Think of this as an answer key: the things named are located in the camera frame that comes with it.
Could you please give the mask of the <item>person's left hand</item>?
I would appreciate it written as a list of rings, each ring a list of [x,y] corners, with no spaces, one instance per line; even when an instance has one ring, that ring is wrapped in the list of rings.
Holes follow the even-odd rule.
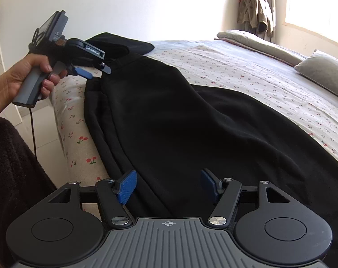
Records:
[[[54,73],[48,57],[40,54],[28,54],[0,75],[0,113],[12,103],[24,80],[34,67],[40,67],[42,72],[48,74],[41,86],[42,99],[48,98],[55,86],[67,75],[66,70],[62,70],[59,74]]]

